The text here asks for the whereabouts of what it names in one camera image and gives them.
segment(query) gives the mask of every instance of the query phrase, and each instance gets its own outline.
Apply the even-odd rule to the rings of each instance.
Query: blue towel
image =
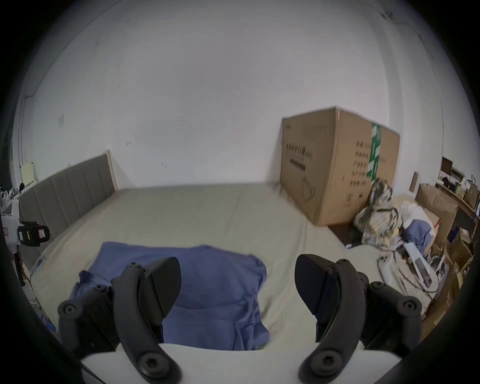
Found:
[[[222,251],[209,246],[149,248],[105,242],[71,299],[96,284],[109,285],[132,261],[145,266],[174,256],[180,263],[180,293],[163,321],[165,343],[191,347],[252,350],[269,339],[260,320],[257,294],[266,280],[266,268],[253,255]]]
[[[403,238],[407,243],[414,243],[419,252],[423,255],[425,248],[428,247],[432,241],[430,234],[430,224],[423,220],[412,220],[407,229],[403,231]]]

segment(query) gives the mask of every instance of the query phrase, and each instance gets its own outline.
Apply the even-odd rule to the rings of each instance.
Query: beige bed sheet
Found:
[[[166,247],[207,244],[254,254],[266,266],[258,301],[270,332],[266,348],[310,345],[315,318],[295,288],[297,256],[314,253],[349,259],[370,281],[381,280],[371,246],[346,250],[328,228],[313,226],[278,184],[215,185],[122,190],[69,227],[44,251],[32,278],[46,313],[58,324],[57,307],[68,299],[78,273],[95,260],[104,241]]]

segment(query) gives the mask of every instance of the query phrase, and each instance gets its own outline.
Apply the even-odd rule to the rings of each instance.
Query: large cardboard box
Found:
[[[435,244],[443,247],[455,220],[458,204],[441,190],[428,184],[419,185],[415,200],[439,217],[441,222],[435,236]]]
[[[391,185],[400,137],[339,108],[282,121],[280,182],[315,225],[350,223],[366,205],[372,180]]]

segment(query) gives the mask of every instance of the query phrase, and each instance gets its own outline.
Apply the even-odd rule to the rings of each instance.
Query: upholstered headboard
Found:
[[[20,247],[28,269],[52,240],[115,192],[108,155],[55,173],[19,196],[20,220],[36,221],[50,229],[50,240],[40,247]]]

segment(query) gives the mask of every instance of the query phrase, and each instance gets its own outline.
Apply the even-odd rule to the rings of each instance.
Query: cardboard box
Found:
[[[400,137],[338,108],[282,121],[280,182],[315,225],[350,223],[366,205],[372,180],[391,185]]]
[[[452,281],[452,292],[453,292],[453,298],[456,299],[458,296],[458,293],[460,292],[460,288],[462,288],[462,285],[463,285],[463,274],[460,272],[460,267],[458,266],[457,263],[454,264],[453,271],[454,271],[454,278]]]
[[[472,256],[473,249],[470,235],[466,229],[459,228],[458,234],[455,236],[450,249],[450,258],[462,269]]]
[[[455,220],[458,204],[441,190],[428,184],[419,185],[415,200],[421,206],[435,213],[440,219],[441,222],[435,237],[435,244],[440,248],[443,247]]]
[[[423,319],[422,328],[421,328],[421,339],[424,340],[428,334],[437,326],[437,324],[443,319],[448,310],[450,309],[451,301],[450,299],[445,300],[440,306],[435,308],[435,310],[428,310],[428,314]]]

